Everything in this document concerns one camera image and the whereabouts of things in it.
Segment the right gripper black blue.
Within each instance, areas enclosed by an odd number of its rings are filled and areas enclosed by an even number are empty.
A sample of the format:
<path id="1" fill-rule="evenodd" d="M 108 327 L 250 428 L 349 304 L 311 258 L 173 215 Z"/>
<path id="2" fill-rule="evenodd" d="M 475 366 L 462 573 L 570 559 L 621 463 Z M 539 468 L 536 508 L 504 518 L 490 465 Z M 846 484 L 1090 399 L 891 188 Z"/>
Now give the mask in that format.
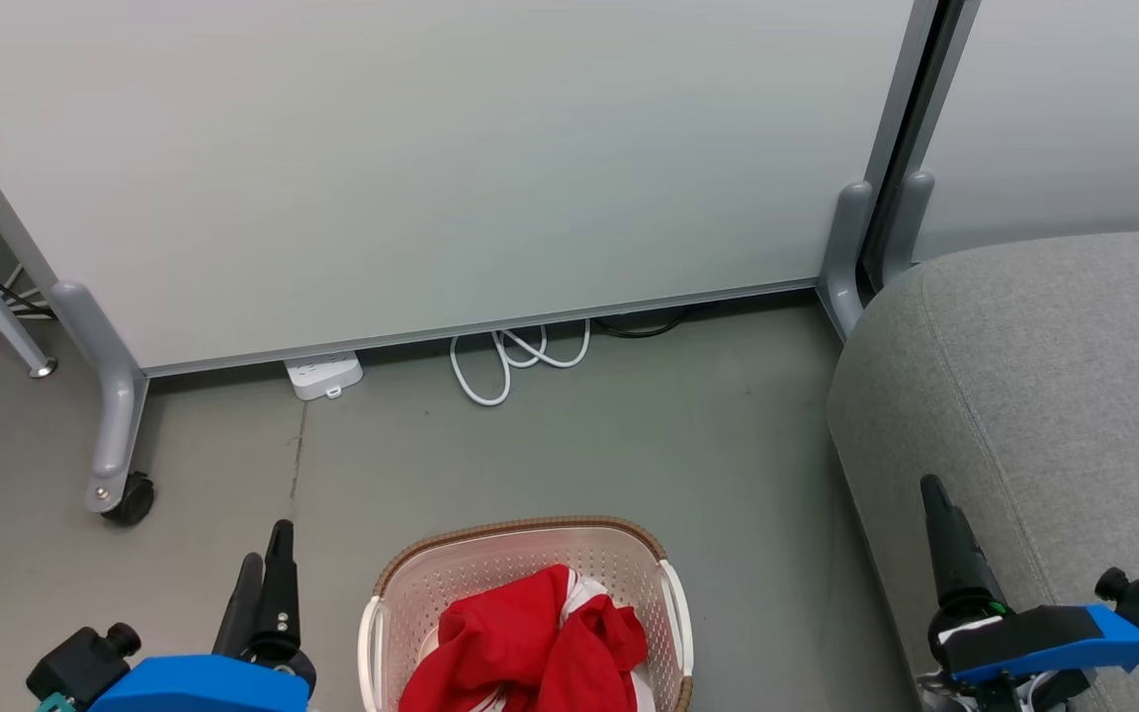
<path id="1" fill-rule="evenodd" d="M 1112 601 L 1011 612 L 961 506 L 935 474 L 921 475 L 937 612 L 929 640 L 957 686 L 1018 684 L 1044 672 L 1139 668 L 1139 628 Z"/>

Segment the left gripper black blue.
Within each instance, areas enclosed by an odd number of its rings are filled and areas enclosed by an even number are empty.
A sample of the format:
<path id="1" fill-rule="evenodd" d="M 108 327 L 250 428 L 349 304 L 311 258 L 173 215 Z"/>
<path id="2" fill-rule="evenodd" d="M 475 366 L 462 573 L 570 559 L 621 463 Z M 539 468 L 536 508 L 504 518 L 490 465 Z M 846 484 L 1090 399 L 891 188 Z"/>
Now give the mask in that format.
<path id="1" fill-rule="evenodd" d="M 294 523 L 277 521 L 263 559 L 244 556 L 211 654 L 87 662 L 87 712 L 308 712 L 317 672 L 302 650 L 294 542 Z"/>

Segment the red and white garment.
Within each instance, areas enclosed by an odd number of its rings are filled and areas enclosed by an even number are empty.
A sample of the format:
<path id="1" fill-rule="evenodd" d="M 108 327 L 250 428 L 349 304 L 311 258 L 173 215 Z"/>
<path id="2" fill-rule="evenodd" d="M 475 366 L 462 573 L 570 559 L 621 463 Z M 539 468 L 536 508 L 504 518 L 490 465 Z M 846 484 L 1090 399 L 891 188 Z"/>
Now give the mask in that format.
<path id="1" fill-rule="evenodd" d="M 634 608 L 567 565 L 449 604 L 431 641 L 398 712 L 657 712 Z"/>

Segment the grey fabric sofa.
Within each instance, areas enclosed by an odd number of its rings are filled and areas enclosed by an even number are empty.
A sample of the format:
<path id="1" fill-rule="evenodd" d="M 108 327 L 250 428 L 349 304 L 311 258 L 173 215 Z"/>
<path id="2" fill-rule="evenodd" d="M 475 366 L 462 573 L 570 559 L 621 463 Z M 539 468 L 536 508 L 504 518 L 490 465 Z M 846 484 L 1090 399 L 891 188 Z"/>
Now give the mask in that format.
<path id="1" fill-rule="evenodd" d="M 1139 231 L 913 265 L 849 333 L 827 416 L 908 691 L 936 666 L 921 475 L 1017 611 L 1093 603 L 1107 568 L 1139 576 Z"/>

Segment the black caster wheel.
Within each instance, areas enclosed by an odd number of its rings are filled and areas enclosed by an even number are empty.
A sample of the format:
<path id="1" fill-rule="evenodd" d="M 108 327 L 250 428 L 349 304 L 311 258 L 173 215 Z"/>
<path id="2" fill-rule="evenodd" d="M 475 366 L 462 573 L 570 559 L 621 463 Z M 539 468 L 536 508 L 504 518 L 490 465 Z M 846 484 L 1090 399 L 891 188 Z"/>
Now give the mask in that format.
<path id="1" fill-rule="evenodd" d="M 134 472 L 128 475 L 122 499 L 112 509 L 101 513 L 105 521 L 118 527 L 136 527 L 151 509 L 155 502 L 155 486 L 151 478 Z"/>

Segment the white perforated laundry basket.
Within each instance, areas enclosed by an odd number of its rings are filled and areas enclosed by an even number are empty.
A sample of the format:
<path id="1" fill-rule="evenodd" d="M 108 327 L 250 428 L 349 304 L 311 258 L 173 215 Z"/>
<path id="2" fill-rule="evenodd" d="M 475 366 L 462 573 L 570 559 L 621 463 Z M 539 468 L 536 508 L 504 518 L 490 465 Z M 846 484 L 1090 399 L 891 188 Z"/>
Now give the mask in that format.
<path id="1" fill-rule="evenodd" d="M 677 568 L 646 527 L 609 515 L 506 521 L 405 547 L 377 578 L 357 637 L 364 712 L 396 712 L 413 668 L 437 644 L 448 604 L 555 564 L 601 582 L 645 627 L 639 676 L 656 712 L 690 712 L 693 616 Z"/>

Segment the grey partition foot with caster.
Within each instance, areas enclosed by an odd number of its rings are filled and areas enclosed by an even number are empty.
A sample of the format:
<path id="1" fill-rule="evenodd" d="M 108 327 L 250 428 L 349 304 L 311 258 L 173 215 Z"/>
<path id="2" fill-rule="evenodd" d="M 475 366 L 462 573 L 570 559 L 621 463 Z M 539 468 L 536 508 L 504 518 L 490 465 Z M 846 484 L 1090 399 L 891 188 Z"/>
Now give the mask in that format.
<path id="1" fill-rule="evenodd" d="M 122 499 L 136 447 L 149 378 L 136 365 L 130 347 L 121 339 L 85 285 L 58 281 L 49 301 L 77 350 L 95 373 L 101 392 L 98 436 L 87 484 L 87 508 L 101 515 Z"/>

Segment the white power strip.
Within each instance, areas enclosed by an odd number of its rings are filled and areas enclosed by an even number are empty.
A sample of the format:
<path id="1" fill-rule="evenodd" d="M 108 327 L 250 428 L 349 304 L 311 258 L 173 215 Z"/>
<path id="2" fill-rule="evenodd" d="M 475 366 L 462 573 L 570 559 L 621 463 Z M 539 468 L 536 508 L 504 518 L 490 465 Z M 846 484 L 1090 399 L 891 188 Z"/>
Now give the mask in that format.
<path id="1" fill-rule="evenodd" d="M 345 388 L 360 383 L 364 374 L 354 351 L 285 359 L 282 365 L 288 371 L 290 388 L 302 401 L 338 400 Z"/>

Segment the grey partition foot short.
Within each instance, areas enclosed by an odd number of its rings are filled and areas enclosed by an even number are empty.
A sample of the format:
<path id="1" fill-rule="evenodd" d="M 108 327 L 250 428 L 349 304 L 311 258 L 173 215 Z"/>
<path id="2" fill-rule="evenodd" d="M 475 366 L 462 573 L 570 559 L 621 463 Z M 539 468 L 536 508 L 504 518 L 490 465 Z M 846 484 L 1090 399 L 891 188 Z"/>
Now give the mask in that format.
<path id="1" fill-rule="evenodd" d="M 849 332 L 863 312 L 857 265 L 871 221 L 872 207 L 871 182 L 851 182 L 837 194 L 817 294 L 841 342 L 849 338 Z"/>

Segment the grey partition foot slim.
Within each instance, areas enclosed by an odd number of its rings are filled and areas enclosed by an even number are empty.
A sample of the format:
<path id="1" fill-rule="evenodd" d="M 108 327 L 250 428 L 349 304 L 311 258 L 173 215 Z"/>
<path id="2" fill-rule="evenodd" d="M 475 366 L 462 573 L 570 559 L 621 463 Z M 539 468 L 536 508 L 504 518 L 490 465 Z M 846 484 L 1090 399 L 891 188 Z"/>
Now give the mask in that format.
<path id="1" fill-rule="evenodd" d="M 913 265 L 915 246 L 934 186 L 934 175 L 927 171 L 915 171 L 901 181 L 894 211 L 883 231 L 880 287 L 886 287 Z"/>

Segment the narrow white partition panel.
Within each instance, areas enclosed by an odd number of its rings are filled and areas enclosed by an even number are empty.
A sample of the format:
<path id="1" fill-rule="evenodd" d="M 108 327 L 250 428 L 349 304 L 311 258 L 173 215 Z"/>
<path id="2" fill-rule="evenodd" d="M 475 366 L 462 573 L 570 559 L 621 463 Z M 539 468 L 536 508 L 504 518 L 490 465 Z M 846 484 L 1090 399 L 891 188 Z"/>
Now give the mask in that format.
<path id="1" fill-rule="evenodd" d="M 1139 231 L 1139 0 L 981 0 L 921 170 L 917 262 Z"/>

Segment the large white partition panel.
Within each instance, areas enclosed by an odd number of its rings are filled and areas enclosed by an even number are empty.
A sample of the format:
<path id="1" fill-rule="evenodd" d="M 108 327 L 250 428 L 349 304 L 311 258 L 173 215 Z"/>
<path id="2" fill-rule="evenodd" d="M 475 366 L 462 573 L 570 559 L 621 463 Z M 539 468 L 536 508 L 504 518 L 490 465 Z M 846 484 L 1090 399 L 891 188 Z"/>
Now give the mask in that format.
<path id="1" fill-rule="evenodd" d="M 0 0 L 0 193 L 139 368 L 805 287 L 915 0 Z"/>

